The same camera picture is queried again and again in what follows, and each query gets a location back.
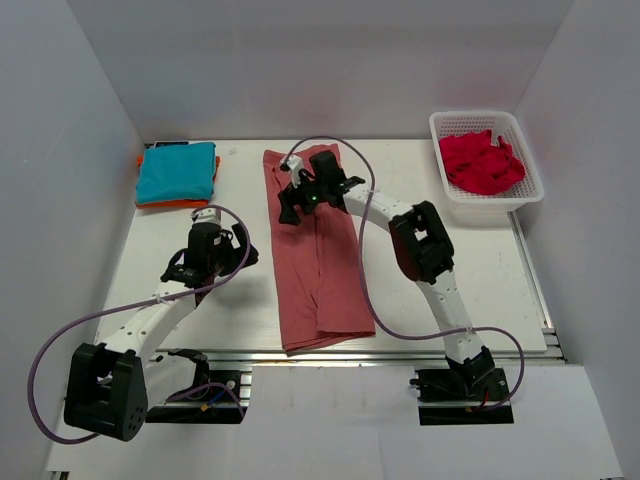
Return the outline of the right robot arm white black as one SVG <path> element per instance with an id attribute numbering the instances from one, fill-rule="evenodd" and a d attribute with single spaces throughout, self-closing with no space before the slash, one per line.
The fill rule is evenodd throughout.
<path id="1" fill-rule="evenodd" d="M 386 231 L 401 273 L 413 281 L 427 301 L 444 341 L 445 359 L 457 388 L 465 394 L 478 390 L 495 363 L 489 349 L 474 331 L 459 294 L 454 275 L 454 247 L 435 206 L 423 201 L 411 205 L 377 191 L 371 181 L 348 177 L 336 156 L 324 150 L 309 160 L 287 154 L 279 169 L 290 182 L 278 194 L 279 222 L 299 225 L 301 213 L 309 215 L 327 204 Z"/>

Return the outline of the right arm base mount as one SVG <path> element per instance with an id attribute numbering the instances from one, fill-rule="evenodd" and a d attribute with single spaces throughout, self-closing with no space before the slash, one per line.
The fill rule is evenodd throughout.
<path id="1" fill-rule="evenodd" d="M 507 425 L 514 423 L 502 368 L 466 391 L 447 369 L 421 369 L 409 380 L 417 391 L 421 426 Z"/>

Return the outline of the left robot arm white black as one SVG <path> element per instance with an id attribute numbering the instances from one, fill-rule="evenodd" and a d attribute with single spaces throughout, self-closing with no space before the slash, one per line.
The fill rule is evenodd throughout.
<path id="1" fill-rule="evenodd" d="M 254 265 L 258 252 L 246 227 L 225 229 L 216 219 L 196 221 L 185 248 L 176 252 L 149 303 L 115 333 L 84 343 L 71 359 L 64 422 L 120 441 L 133 439 L 149 410 L 208 390 L 203 353 L 158 349 L 215 286 Z"/>

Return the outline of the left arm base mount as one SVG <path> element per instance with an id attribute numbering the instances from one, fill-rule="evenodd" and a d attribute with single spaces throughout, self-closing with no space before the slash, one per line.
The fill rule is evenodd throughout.
<path id="1" fill-rule="evenodd" d="M 145 371 L 149 424 L 238 425 L 247 413 L 251 371 L 197 350 L 157 354 Z"/>

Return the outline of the salmon pink t shirt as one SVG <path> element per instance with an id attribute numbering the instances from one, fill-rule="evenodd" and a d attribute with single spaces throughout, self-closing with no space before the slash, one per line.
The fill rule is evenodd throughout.
<path id="1" fill-rule="evenodd" d="M 278 222 L 278 193 L 290 182 L 281 152 L 263 153 L 271 251 L 282 348 L 323 348 L 375 335 L 359 279 L 358 242 L 351 216 L 321 204 L 299 226 Z"/>

